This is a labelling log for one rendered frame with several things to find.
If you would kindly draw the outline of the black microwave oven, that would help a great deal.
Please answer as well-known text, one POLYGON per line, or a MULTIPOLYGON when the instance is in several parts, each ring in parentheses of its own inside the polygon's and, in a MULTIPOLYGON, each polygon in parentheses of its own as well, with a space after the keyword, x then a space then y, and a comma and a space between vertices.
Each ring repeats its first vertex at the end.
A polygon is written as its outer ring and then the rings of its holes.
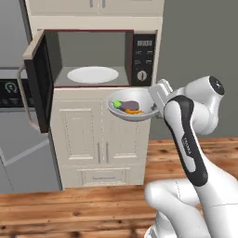
POLYGON ((152 83, 154 33, 121 31, 46 31, 46 43, 54 85, 149 86, 152 83), (88 66, 115 69, 119 76, 101 84, 80 84, 68 72, 88 66))

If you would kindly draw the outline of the cream drawer front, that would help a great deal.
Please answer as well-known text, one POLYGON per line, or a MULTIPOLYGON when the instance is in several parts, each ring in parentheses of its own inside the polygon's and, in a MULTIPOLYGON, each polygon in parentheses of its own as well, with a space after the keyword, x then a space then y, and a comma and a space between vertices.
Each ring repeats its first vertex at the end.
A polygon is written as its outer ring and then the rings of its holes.
POLYGON ((126 185, 129 171, 128 167, 78 169, 78 184, 81 187, 126 185), (115 179, 94 180, 93 177, 115 177, 115 179))

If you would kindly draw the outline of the grey bowl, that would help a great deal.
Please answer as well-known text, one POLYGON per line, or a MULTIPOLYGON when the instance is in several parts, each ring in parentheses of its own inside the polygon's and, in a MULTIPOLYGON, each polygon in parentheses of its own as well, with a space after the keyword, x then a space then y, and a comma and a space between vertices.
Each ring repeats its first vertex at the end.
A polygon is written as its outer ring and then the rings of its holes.
POLYGON ((159 110, 148 89, 142 87, 121 89, 113 92, 107 98, 107 106, 113 115, 130 122, 144 121, 159 114, 159 110), (116 101, 135 101, 139 105, 139 113, 126 113, 120 109, 116 109, 114 107, 115 104, 118 104, 116 101))

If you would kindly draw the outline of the purple eggplant with green stem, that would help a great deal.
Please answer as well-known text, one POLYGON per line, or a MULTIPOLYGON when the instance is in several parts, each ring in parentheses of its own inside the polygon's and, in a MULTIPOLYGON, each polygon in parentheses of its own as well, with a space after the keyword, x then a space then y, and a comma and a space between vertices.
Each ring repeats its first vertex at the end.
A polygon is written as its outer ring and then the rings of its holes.
POLYGON ((139 109, 139 104, 134 100, 128 100, 128 101, 113 100, 112 104, 115 109, 119 109, 123 112, 125 110, 136 111, 139 109))

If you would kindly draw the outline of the black microwave door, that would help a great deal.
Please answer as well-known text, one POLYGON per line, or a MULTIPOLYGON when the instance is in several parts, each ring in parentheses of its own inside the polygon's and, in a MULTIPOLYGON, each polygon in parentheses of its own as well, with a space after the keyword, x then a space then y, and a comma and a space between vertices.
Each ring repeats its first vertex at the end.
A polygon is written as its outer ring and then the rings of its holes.
POLYGON ((53 97, 53 77, 44 30, 38 31, 34 36, 23 54, 23 61, 33 97, 38 127, 41 133, 47 133, 53 97))

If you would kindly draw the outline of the grey steel fridge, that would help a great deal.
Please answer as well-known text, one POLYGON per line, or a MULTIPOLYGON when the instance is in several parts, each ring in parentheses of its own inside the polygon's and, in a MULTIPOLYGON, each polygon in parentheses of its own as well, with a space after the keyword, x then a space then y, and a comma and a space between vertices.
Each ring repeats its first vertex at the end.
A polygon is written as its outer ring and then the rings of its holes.
POLYGON ((0 0, 0 193, 61 189, 51 136, 27 120, 17 74, 32 40, 24 0, 0 0))

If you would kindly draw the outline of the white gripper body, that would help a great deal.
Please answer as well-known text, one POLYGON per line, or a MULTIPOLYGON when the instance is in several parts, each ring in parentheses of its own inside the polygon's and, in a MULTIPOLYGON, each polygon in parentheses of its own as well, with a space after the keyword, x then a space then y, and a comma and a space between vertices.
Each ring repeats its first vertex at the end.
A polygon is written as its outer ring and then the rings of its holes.
POLYGON ((172 87, 165 79, 161 79, 156 85, 149 88, 149 92, 160 116, 164 117, 164 107, 168 102, 170 94, 173 92, 172 87))

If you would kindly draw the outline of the white microwave turntable plate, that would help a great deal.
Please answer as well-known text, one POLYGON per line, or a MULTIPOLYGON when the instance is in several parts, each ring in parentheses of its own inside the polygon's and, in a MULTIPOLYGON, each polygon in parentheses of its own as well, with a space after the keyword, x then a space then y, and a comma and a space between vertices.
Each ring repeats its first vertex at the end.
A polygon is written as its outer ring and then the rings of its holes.
POLYGON ((101 84, 115 80, 119 72, 101 66, 80 67, 68 72, 67 77, 80 84, 101 84))

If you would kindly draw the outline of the tall cream cabinet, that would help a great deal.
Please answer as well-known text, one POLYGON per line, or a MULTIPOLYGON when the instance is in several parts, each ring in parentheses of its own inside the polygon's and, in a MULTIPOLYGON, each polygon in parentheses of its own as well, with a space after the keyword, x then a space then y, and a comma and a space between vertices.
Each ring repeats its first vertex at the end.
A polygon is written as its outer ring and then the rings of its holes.
POLYGON ((136 33, 154 33, 156 35, 152 83, 149 86, 66 86, 57 87, 53 82, 53 97, 50 114, 50 124, 48 135, 51 136, 53 149, 56 154, 56 163, 59 170, 59 179, 63 188, 79 188, 78 169, 116 168, 128 167, 130 169, 126 185, 140 185, 144 180, 145 163, 143 165, 107 165, 104 159, 103 143, 103 123, 102 123, 102 102, 115 91, 134 87, 149 89, 156 80, 157 64, 159 58, 161 31, 163 24, 163 4, 140 4, 132 13, 119 16, 106 16, 104 10, 109 5, 110 0, 105 0, 105 8, 102 7, 102 0, 97 5, 97 14, 88 16, 35 16, 31 13, 29 0, 25 0, 27 13, 29 16, 31 32, 34 36, 38 31, 121 31, 132 30, 136 33), (55 148, 55 127, 52 125, 52 114, 54 105, 58 100, 81 100, 99 99, 101 105, 101 129, 102 141, 100 145, 100 164, 62 166, 55 148))

